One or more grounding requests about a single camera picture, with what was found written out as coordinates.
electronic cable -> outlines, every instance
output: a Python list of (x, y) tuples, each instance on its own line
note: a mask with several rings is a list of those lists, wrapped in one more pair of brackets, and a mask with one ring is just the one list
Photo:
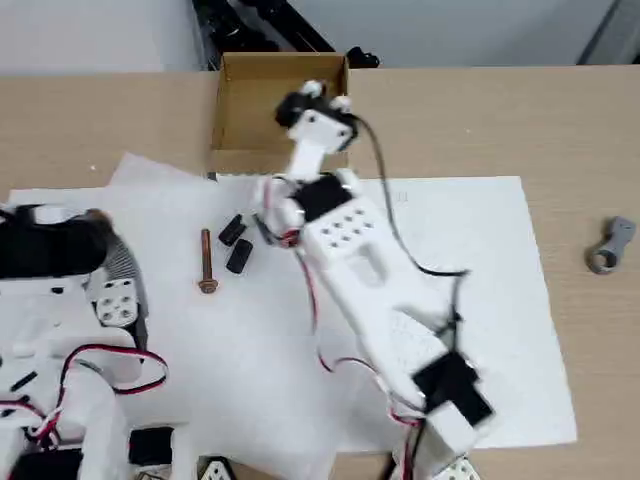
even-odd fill
[(386, 161), (384, 158), (384, 154), (382, 152), (382, 145), (380, 140), (378, 139), (378, 135), (375, 130), (371, 126), (369, 122), (367, 122), (364, 118), (359, 117), (357, 115), (352, 115), (352, 117), (360, 123), (369, 139), (371, 140), (371, 145), (373, 146), (373, 153), (376, 160), (378, 175), (380, 176), (380, 183), (382, 185), (382, 192), (384, 196), (385, 209), (387, 211), (387, 219), (389, 221), (389, 226), (391, 227), (391, 232), (400, 245), (400, 248), (405, 252), (405, 254), (411, 260), (411, 263), (415, 265), (415, 267), (420, 270), (425, 275), (430, 275), (432, 277), (453, 277), (453, 286), (452, 286), (452, 295), (450, 302), (450, 311), (449, 318), (447, 319), (447, 323), (438, 331), (435, 332), (435, 335), (440, 338), (446, 332), (451, 331), (452, 333), (452, 341), (449, 348), (451, 350), (457, 349), (458, 346), (458, 323), (463, 320), (462, 316), (458, 311), (458, 298), (459, 298), (459, 290), (462, 280), (469, 275), (470, 270), (453, 270), (453, 271), (440, 271), (440, 270), (432, 270), (430, 268), (424, 267), (421, 265), (415, 257), (411, 254), (409, 249), (407, 248), (404, 240), (402, 239), (402, 235), (400, 235), (400, 230), (398, 229), (398, 225), (396, 223), (395, 212), (393, 209), (393, 203), (391, 201), (391, 188), (389, 186), (389, 178), (387, 176), (387, 167)]
[(154, 360), (155, 362), (157, 362), (162, 366), (163, 374), (157, 380), (148, 382), (143, 385), (138, 385), (136, 387), (130, 387), (130, 388), (119, 388), (114, 385), (111, 385), (111, 388), (117, 395), (136, 395), (139, 393), (152, 390), (156, 387), (159, 387), (163, 383), (165, 383), (169, 375), (169, 367), (167, 365), (167, 362), (162, 357), (160, 357), (160, 355), (153, 352), (139, 350), (133, 347), (116, 347), (113, 345), (105, 345), (105, 344), (97, 344), (97, 343), (79, 346), (66, 357), (63, 363), (62, 372), (60, 374), (60, 382), (58, 387), (58, 399), (56, 401), (56, 406), (53, 409), (53, 411), (43, 419), (44, 420), (43, 424), (37, 430), (37, 434), (35, 435), (35, 437), (38, 442), (41, 442), (42, 439), (44, 439), (47, 435), (55, 431), (56, 425), (60, 420), (60, 416), (62, 414), (62, 402), (64, 400), (65, 393), (66, 393), (66, 388), (64, 383), (67, 378), (67, 374), (75, 358), (81, 353), (84, 353), (87, 351), (101, 351), (101, 352), (108, 352), (108, 353), (119, 354), (119, 355), (136, 356), (143, 359)]

black plastic part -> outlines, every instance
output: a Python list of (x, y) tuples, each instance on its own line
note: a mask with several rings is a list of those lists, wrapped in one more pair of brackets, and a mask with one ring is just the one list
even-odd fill
[(326, 174), (308, 183), (291, 196), (304, 210), (305, 222), (313, 222), (327, 212), (353, 198), (333, 174)]
[(79, 448), (28, 453), (18, 459), (9, 478), (11, 480), (35, 480), (55, 478), (75, 480), (82, 463)]
[(20, 380), (18, 380), (16, 383), (14, 383), (13, 385), (11, 385), (11, 387), (9, 387), (9, 391), (10, 392), (17, 392), (18, 390), (20, 390), (22, 387), (24, 387), (27, 383), (31, 382), (33, 379), (35, 379), (38, 376), (38, 372), (36, 372), (35, 370), (27, 373), (24, 377), (22, 377)]
[(427, 365), (414, 374), (413, 381), (425, 395), (427, 414), (447, 401), (453, 402), (474, 427), (493, 414), (475, 389), (478, 374), (457, 351), (450, 351)]
[(253, 250), (253, 244), (250, 241), (244, 238), (238, 240), (227, 262), (227, 270), (235, 274), (242, 273), (247, 260), (249, 260), (249, 255), (251, 255), (251, 250)]
[(32, 209), (20, 207), (0, 223), (0, 279), (84, 275), (102, 265), (113, 234), (107, 221), (78, 217), (37, 225)]
[(349, 68), (378, 68), (380, 59), (373, 53), (364, 52), (360, 47), (353, 47), (347, 52)]
[(141, 467), (169, 465), (173, 460), (173, 428), (155, 427), (134, 430), (129, 438), (129, 463)]
[(242, 223), (242, 215), (236, 215), (233, 219), (224, 227), (224, 230), (220, 232), (218, 235), (218, 240), (220, 240), (224, 245), (230, 247), (236, 240), (240, 238), (240, 235), (244, 233), (247, 229), (247, 226)]
[(231, 463), (229, 462), (229, 460), (227, 460), (226, 457), (211, 457), (211, 458), (209, 458), (209, 465), (211, 465), (211, 463), (213, 463), (213, 462), (222, 463), (224, 465), (224, 468), (227, 470), (227, 473), (229, 474), (229, 478), (231, 480), (236, 480), (237, 479), (236, 474), (233, 473), (233, 469), (231, 468)]

white paper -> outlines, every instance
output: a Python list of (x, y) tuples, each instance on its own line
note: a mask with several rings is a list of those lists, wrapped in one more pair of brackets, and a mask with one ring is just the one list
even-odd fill
[[(335, 454), (349, 372), (328, 375), (315, 357), (302, 272), (290, 252), (245, 234), (255, 249), (242, 275), (214, 240), (214, 295), (201, 277), (200, 229), (217, 233), (250, 199), (254, 180), (204, 186), (12, 192), (12, 203), (67, 203), (108, 212), (142, 270), (149, 348), (170, 366), (166, 387), (127, 399), (135, 424), (189, 421), (199, 454), (218, 454), (283, 478), (310, 478)], [(331, 305), (326, 299), (324, 304)], [(325, 308), (322, 322), (337, 314)], [(352, 342), (344, 322), (327, 343)]]
[[(131, 181), (154, 181), (156, 175), (163, 181), (169, 178), (155, 162), (125, 173)], [(247, 178), (221, 176), (220, 182), (244, 185)], [(397, 179), (390, 183), (397, 222), (414, 256), (434, 269), (472, 270), (460, 298), (466, 318), (463, 348), (480, 368), (504, 380), (496, 390), (504, 411), (480, 447), (575, 441), (571, 395), (520, 179)], [(383, 209), (380, 182), (364, 184)], [(393, 325), (399, 360), (413, 371), (430, 356), (431, 336), (415, 322), (394, 319)], [(341, 450), (391, 449), (403, 431), (386, 417), (386, 399), (375, 384), (360, 380), (361, 391), (355, 396)]]
[(211, 184), (211, 180), (187, 173), (166, 163), (154, 162), (146, 157), (126, 152), (118, 168), (113, 172), (109, 185), (202, 187), (215, 184)]

screw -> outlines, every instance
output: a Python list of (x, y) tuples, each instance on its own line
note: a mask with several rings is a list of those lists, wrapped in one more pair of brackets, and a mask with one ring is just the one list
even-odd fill
[(218, 288), (218, 281), (213, 278), (213, 268), (211, 266), (211, 232), (203, 229), (200, 232), (200, 242), (202, 243), (202, 280), (198, 282), (202, 293), (213, 293)]

